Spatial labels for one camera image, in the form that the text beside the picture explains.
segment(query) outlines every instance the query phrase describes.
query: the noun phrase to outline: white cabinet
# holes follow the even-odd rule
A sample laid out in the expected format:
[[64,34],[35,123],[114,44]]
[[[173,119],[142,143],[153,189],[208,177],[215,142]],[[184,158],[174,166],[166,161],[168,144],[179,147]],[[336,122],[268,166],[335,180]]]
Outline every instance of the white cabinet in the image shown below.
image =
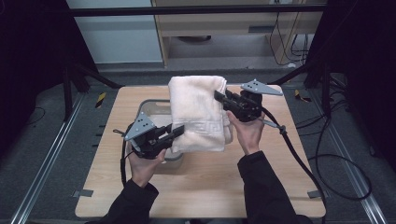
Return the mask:
[[[149,0],[67,0],[70,8],[151,7]],[[162,63],[153,16],[76,17],[96,64]]]
[[[274,0],[151,0],[155,7],[175,6],[228,6],[228,5],[269,5]],[[280,0],[281,4],[315,4],[327,0]],[[320,21],[321,12],[282,13],[224,13],[159,15],[156,17],[160,39],[169,42],[172,36],[194,35],[266,35],[276,60],[287,63],[293,37],[297,34],[314,34]],[[166,64],[170,49],[163,47]]]

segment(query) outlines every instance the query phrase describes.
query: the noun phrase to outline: metal rail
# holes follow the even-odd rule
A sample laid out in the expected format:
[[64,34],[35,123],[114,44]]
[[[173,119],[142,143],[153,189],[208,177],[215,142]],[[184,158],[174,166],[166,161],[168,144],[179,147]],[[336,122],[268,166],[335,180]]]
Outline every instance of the metal rail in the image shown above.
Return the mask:
[[27,218],[29,217],[32,208],[35,205],[35,201],[37,200],[40,191],[43,189],[44,184],[46,183],[46,180],[52,169],[52,166],[55,163],[58,154],[62,149],[64,140],[66,139],[66,136],[69,134],[69,131],[73,126],[78,111],[80,110],[84,96],[85,96],[84,93],[78,94],[78,97],[73,106],[75,109],[71,114],[70,119],[64,122],[64,124],[61,127],[61,130],[58,132],[58,135],[53,141],[46,159],[44,159],[40,169],[37,172],[37,175],[35,176],[35,180],[33,181],[26,195],[24,196],[23,201],[18,207],[17,211],[12,216],[10,222],[11,224],[23,224],[26,222]]
[[67,10],[44,10],[43,13],[57,16],[106,17],[213,13],[315,12],[324,11],[327,8],[329,8],[327,4],[280,4],[193,7],[71,8]]
[[[319,112],[322,114],[323,110],[321,107],[319,97],[313,91],[311,90],[308,91],[311,94],[313,102],[317,106]],[[332,141],[335,144],[335,150],[337,151],[338,155],[353,161],[351,156],[347,152],[347,147],[344,145],[342,138],[340,137],[340,135],[337,132],[337,129],[332,123],[330,123],[329,125],[329,133],[332,138]],[[364,179],[364,176],[355,166],[351,165],[350,163],[343,161],[343,165],[344,165],[344,169],[346,170],[346,174],[349,177],[349,181],[352,184],[355,192],[357,193],[358,196],[360,197],[363,196],[365,192],[368,191],[369,188]],[[384,214],[382,213],[381,208],[376,202],[373,194],[371,194],[368,198],[361,200],[361,204],[364,210],[366,211],[367,217],[370,218],[370,221],[373,224],[388,223],[384,217]]]

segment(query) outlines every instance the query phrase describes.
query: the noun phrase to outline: gray floor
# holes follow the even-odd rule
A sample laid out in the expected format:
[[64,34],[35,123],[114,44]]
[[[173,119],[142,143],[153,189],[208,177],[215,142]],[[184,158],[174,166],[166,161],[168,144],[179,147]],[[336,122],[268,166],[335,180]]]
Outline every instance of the gray floor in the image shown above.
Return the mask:
[[[296,57],[292,65],[298,66]],[[103,75],[124,85],[166,85],[172,76],[219,75],[228,83],[248,82],[257,78],[269,82],[286,75],[292,68],[278,65],[264,36],[212,36],[206,42],[186,38],[173,38],[170,60],[166,68],[141,67],[132,71],[114,73],[104,71]],[[297,126],[299,122],[320,115],[315,102],[305,102],[294,97],[294,91],[301,88],[304,75],[294,78],[284,85],[283,91],[290,112]],[[117,90],[111,90],[90,79],[92,87],[83,95],[81,108],[67,138],[64,141],[43,189],[38,194],[29,221],[31,223],[79,223],[74,210],[78,199],[72,197],[74,190],[83,188],[95,150],[100,141],[103,125],[106,124]],[[100,108],[94,108],[101,92],[106,98]],[[315,99],[317,89],[306,92]],[[335,102],[343,99],[334,95]],[[0,170],[0,223],[8,223],[23,197],[31,186],[35,174],[46,158],[64,117],[63,89],[55,86],[43,91],[37,97],[37,107],[31,117],[33,124],[26,125],[19,140],[14,144],[13,154],[2,161]],[[299,129],[307,157],[315,155],[319,134],[304,135],[320,131],[323,120]],[[356,162],[373,183],[372,198],[386,221],[370,220],[367,215],[367,200],[354,202],[343,199],[329,191],[327,223],[396,223],[396,174],[384,159],[374,158],[369,153],[369,145],[352,113],[341,107],[332,113],[333,130],[330,127],[323,134],[320,153],[338,154],[333,140],[334,130],[339,134],[349,156]],[[311,161],[315,175],[315,163]],[[323,177],[335,189],[356,196],[346,165],[335,159],[320,159],[319,167]]]

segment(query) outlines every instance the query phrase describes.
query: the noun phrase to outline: black metal pole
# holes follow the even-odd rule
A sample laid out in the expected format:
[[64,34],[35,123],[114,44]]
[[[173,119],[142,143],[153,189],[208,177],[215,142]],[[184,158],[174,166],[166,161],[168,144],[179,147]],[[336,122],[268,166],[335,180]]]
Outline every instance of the black metal pole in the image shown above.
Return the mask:
[[63,72],[64,72],[63,73],[63,79],[64,79],[64,121],[67,121],[73,112],[72,89],[71,89],[70,77],[69,77],[67,67],[64,68]]
[[328,63],[320,64],[322,71],[322,109],[324,115],[330,119],[332,108],[330,106],[330,66]]
[[327,4],[195,6],[195,7],[113,7],[48,10],[44,13],[73,17],[142,16],[213,13],[315,12],[324,11]]

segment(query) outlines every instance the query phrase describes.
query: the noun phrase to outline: gray gripper mount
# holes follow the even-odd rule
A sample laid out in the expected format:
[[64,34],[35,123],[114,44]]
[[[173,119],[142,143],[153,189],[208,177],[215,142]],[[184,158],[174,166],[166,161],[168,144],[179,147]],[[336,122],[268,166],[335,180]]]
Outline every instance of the gray gripper mount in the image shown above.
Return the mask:
[[258,93],[258,94],[267,94],[267,95],[279,95],[282,96],[283,92],[277,91],[260,81],[256,80],[256,78],[253,81],[249,81],[248,83],[242,84],[241,88],[246,91],[251,91],[253,93]]
[[149,119],[149,117],[144,112],[140,112],[124,139],[125,141],[130,141],[132,146],[136,148],[136,150],[140,151],[140,147],[134,141],[134,138],[155,128],[155,124]]

